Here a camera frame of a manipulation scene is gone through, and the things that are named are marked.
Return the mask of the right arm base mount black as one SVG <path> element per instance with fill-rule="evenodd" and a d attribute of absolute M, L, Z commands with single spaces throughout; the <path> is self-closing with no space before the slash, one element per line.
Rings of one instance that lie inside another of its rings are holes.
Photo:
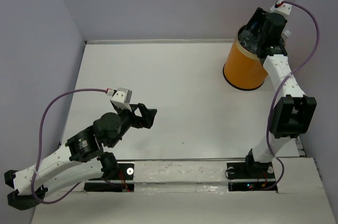
<path fill-rule="evenodd" d="M 259 167 L 249 167 L 245 162 L 230 162 L 224 174 L 229 192 L 278 191 L 271 162 Z"/>

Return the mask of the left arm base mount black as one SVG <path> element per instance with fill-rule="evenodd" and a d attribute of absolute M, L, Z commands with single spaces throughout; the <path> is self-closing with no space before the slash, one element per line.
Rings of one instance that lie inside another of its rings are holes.
<path fill-rule="evenodd" d="M 87 180 L 83 189 L 86 192 L 134 192 L 134 162 L 118 162 L 119 171 L 104 179 Z"/>

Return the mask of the clear bottle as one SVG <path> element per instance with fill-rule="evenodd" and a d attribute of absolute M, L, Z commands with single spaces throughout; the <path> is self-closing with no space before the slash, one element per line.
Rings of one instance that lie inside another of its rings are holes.
<path fill-rule="evenodd" d="M 244 29 L 239 33 L 238 41 L 246 51 L 257 54 L 260 32 L 261 30 L 252 33 L 250 30 Z"/>
<path fill-rule="evenodd" d="M 291 37 L 291 32 L 289 30 L 284 30 L 283 33 L 281 34 L 282 38 L 284 41 L 289 39 Z"/>

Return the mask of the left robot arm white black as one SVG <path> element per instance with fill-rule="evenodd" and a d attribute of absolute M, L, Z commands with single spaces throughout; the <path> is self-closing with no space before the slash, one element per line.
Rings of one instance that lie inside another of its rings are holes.
<path fill-rule="evenodd" d="M 157 109 L 148 109 L 144 104 L 116 108 L 68 139 L 39 166 L 5 172 L 5 183 L 13 188 L 7 196 L 8 205 L 21 211 L 31 209 L 65 187 L 90 179 L 113 178 L 120 168 L 114 154 L 104 148 L 115 147 L 131 127 L 150 129 L 156 114 Z"/>

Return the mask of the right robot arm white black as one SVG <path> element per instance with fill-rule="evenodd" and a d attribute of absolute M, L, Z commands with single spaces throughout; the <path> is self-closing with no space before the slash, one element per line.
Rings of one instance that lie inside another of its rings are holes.
<path fill-rule="evenodd" d="M 289 66 L 282 34 L 292 6 L 279 1 L 269 12 L 258 8 L 245 27 L 257 37 L 256 55 L 275 88 L 265 138 L 249 151 L 243 164 L 250 178 L 267 171 L 285 144 L 307 132 L 317 105 L 301 89 Z"/>

